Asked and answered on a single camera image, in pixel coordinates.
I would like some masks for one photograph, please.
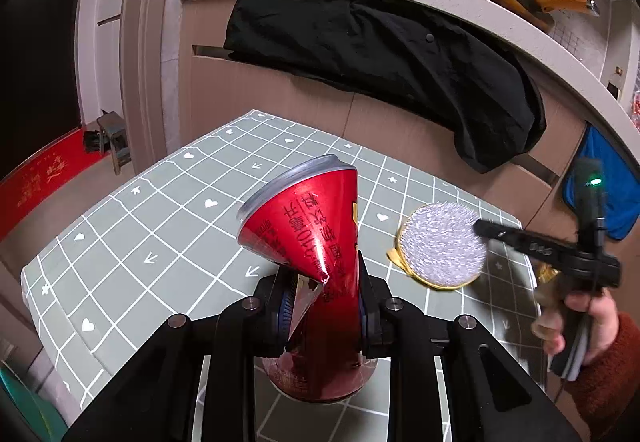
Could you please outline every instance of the checkered tablecloth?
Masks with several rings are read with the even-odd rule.
[[[428,289],[386,258],[402,220],[426,203],[464,203],[483,218],[519,226],[516,218],[393,158],[252,110],[101,200],[24,268],[22,289],[38,334],[82,408],[171,314],[191,319],[218,314],[251,295],[260,277],[276,271],[238,247],[236,212],[277,175],[327,153],[358,168],[358,243],[369,273],[385,278],[394,295],[432,316],[477,317],[542,382],[542,350],[530,333],[539,309],[526,256],[490,242],[481,277],[457,291]],[[441,370],[438,378],[443,430],[450,438]],[[389,362],[383,359],[356,395],[311,405],[282,395],[257,368],[258,434],[277,442],[386,440],[388,386]],[[195,432],[199,440],[199,427]]]

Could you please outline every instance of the green object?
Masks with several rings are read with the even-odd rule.
[[[29,390],[6,367],[0,368],[0,385],[9,394],[34,433],[44,442],[60,442],[66,433],[65,421],[48,401]]]

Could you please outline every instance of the human hand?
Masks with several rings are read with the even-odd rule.
[[[616,302],[611,297],[609,289],[603,289],[601,295],[593,298],[587,292],[571,292],[564,298],[564,304],[577,312],[586,312],[589,307],[589,315],[593,317],[591,341],[582,363],[588,366],[616,340],[620,326]],[[562,336],[563,329],[564,319],[557,305],[545,308],[542,316],[531,326],[534,335],[544,340],[543,349],[550,356],[564,350],[566,342]]]

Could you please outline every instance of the white arrow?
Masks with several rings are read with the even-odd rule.
[[[255,271],[259,268],[260,265],[256,265],[254,268],[251,268],[251,265],[249,265],[249,268],[244,273],[244,277],[260,277],[260,274],[255,274]]]

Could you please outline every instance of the frying pan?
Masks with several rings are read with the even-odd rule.
[[[548,33],[555,24],[548,14],[553,10],[573,10],[599,16],[600,11],[594,0],[491,0],[501,7],[514,12],[524,20]]]

